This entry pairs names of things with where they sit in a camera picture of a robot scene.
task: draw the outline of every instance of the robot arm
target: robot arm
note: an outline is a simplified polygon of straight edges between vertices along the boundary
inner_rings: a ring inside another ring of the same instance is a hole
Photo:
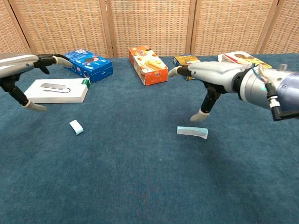
[[[207,88],[207,95],[199,112],[191,121],[205,119],[216,100],[224,93],[238,93],[243,101],[271,109],[274,120],[299,116],[299,73],[284,69],[265,71],[259,67],[227,62],[201,62],[179,66],[169,72],[193,76]]]
[[[20,53],[8,53],[0,55],[0,86],[8,92],[23,107],[34,111],[46,111],[44,106],[32,103],[25,94],[15,86],[20,75],[33,68],[39,68],[42,72],[49,74],[46,66],[59,64],[65,67],[72,67],[72,63],[63,55],[30,55]]]

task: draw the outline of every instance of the small paper piece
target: small paper piece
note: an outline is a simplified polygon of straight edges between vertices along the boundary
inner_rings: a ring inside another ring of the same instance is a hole
[[[207,130],[207,128],[201,128],[201,127],[180,127],[180,126],[178,126],[177,134],[187,134],[187,135],[193,135],[193,136],[198,136],[198,137],[207,139],[208,130]]]
[[[70,122],[71,127],[75,130],[76,135],[83,132],[83,127],[77,122],[77,120],[73,120]]]

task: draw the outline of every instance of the cardboard box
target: cardboard box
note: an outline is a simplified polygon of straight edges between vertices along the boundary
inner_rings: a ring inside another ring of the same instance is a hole
[[[262,64],[265,69],[270,69],[272,66],[266,64],[265,62],[259,60],[256,57],[244,52],[244,51],[235,51],[226,54],[218,55],[219,62],[232,62],[237,64],[245,64],[251,66],[252,63]]]
[[[144,85],[168,80],[168,67],[149,46],[129,48],[129,60]]]
[[[37,79],[25,95],[33,103],[82,103],[89,86],[88,78]]]
[[[65,56],[69,58],[74,66],[68,68],[69,70],[81,77],[89,78],[93,83],[113,74],[111,61],[97,54],[78,49],[65,54]]]
[[[182,56],[174,56],[173,57],[173,63],[176,66],[188,65],[188,64],[195,63],[195,62],[200,62],[200,60],[194,55],[182,55]],[[195,79],[192,76],[183,76],[183,77],[187,81]]]

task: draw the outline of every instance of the blue table surface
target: blue table surface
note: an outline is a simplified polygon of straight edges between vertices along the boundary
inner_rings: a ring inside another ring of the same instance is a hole
[[[257,57],[299,71],[299,54]],[[206,95],[199,80],[144,86],[128,58],[111,61],[114,74],[81,104],[33,112],[0,91],[0,223],[298,223],[298,120],[273,122],[225,94],[192,123]],[[78,77],[49,70],[17,85]],[[177,135],[177,126],[208,128],[208,138]]]

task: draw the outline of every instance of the beige screen panel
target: beige screen panel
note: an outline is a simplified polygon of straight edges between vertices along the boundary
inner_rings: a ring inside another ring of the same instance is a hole
[[[0,53],[27,53],[27,43],[7,0],[0,0],[0,12]]]
[[[192,53],[217,55],[231,51],[254,53],[271,0],[198,0]]]
[[[299,1],[281,1],[261,52],[299,53]]]
[[[83,48],[109,56],[104,0],[11,0],[11,3],[35,53],[64,54]]]
[[[128,48],[141,45],[160,56],[189,53],[194,7],[194,0],[107,0],[114,55],[128,56]]]

